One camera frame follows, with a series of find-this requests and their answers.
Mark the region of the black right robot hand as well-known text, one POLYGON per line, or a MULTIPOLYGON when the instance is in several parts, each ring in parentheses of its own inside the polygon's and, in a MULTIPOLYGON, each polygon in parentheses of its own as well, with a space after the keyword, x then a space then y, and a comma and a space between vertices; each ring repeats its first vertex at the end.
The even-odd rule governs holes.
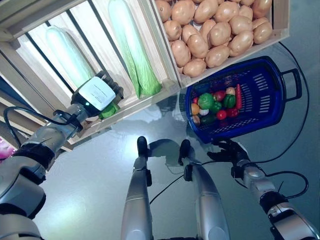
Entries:
POLYGON ((215 140, 212 144, 220 148, 219 152, 207 152, 207 156, 215 163, 232 163, 236 166, 241 161, 250 162, 246 150, 231 139, 215 140))

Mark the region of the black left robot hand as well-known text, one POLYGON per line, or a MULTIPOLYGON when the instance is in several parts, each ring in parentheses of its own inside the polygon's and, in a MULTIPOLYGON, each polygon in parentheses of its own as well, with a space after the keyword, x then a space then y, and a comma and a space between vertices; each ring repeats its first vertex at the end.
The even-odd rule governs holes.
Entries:
POLYGON ((123 98, 124 89, 107 71, 101 70, 73 93, 71 104, 83 106, 90 118, 98 116, 113 100, 123 98))

